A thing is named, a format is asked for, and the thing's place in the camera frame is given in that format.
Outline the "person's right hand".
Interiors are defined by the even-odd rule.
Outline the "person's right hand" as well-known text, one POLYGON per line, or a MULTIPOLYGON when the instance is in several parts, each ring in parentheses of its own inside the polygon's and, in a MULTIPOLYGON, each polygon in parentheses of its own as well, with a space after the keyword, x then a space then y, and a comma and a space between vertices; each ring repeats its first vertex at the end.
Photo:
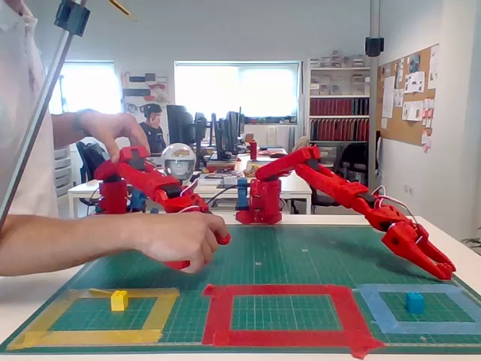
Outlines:
POLYGON ((125 237, 128 248, 157 261, 187 261, 181 271, 192 274, 212 260, 230 233, 221 217, 192 212, 132 215, 125 237))

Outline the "person's left hand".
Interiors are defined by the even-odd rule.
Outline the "person's left hand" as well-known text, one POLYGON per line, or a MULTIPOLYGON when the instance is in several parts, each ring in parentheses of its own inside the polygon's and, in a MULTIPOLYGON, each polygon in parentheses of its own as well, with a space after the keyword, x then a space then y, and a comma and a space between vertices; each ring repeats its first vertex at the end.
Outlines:
POLYGON ((89 111, 82 116, 81 123, 85 131, 105 145, 112 162, 119 160, 118 138, 127 138, 131 146, 143 146, 150 153, 146 134, 131 114, 89 111))

